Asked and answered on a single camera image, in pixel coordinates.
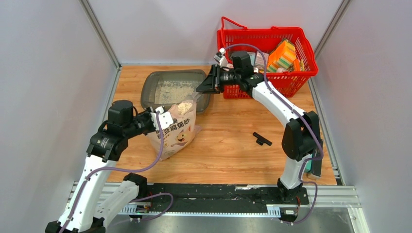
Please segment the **pink cat litter bag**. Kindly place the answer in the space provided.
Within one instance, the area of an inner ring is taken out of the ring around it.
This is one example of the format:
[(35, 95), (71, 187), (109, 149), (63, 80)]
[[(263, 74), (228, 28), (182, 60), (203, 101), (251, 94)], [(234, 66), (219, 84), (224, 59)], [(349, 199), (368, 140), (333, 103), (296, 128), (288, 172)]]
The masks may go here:
[(161, 144), (160, 133), (155, 131), (147, 137), (156, 153), (160, 151), (160, 160), (166, 160), (188, 146), (200, 132), (201, 127), (196, 125), (196, 107), (194, 100), (185, 100), (174, 104), (169, 109), (173, 124), (163, 129), (164, 142)]

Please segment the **black bag clip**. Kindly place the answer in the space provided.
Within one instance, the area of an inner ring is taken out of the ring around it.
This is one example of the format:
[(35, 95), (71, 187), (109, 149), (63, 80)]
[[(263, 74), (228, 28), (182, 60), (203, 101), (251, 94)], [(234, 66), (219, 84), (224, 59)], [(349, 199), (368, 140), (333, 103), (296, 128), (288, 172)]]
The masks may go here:
[(262, 135), (258, 134), (257, 132), (253, 132), (252, 134), (256, 138), (256, 143), (263, 146), (264, 144), (271, 146), (272, 142), (267, 138), (263, 137)]

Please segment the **clear plastic scoop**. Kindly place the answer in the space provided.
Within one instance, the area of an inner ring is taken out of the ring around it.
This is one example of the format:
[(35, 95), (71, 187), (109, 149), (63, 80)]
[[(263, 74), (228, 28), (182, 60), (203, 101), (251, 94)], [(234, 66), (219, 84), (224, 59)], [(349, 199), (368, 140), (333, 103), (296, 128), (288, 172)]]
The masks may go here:
[(200, 97), (202, 96), (202, 93), (199, 92), (194, 92), (191, 96), (191, 99), (196, 102)]

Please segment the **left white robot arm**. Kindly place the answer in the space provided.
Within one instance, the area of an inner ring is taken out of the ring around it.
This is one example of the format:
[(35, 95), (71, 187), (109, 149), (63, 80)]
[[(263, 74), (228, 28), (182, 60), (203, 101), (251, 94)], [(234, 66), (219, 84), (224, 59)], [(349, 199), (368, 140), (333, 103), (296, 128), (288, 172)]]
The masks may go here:
[[(162, 131), (173, 122), (163, 107), (149, 107), (138, 112), (129, 100), (118, 100), (108, 109), (107, 120), (90, 138), (85, 166), (73, 196), (58, 220), (47, 224), (47, 233), (104, 233), (118, 212), (132, 199), (148, 197), (146, 178), (140, 172), (146, 168), (120, 169), (116, 167), (129, 139)], [(111, 171), (126, 172), (120, 187), (101, 206), (98, 199)]]

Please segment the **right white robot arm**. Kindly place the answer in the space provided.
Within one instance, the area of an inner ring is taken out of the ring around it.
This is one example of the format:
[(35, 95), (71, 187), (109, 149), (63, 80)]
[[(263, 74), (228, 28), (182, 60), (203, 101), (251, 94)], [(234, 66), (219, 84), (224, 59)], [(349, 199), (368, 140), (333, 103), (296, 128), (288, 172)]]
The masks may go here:
[(303, 184), (302, 174), (306, 162), (322, 149), (319, 118), (314, 111), (306, 112), (281, 95), (264, 74), (255, 72), (246, 51), (236, 51), (230, 59), (233, 67), (225, 65), (221, 49), (218, 62), (212, 65), (206, 79), (196, 88), (201, 94), (220, 94), (225, 87), (238, 85), (240, 90), (266, 107), (284, 127), (282, 149), (287, 159), (278, 179), (277, 197), (283, 203), (296, 198), (296, 190)]

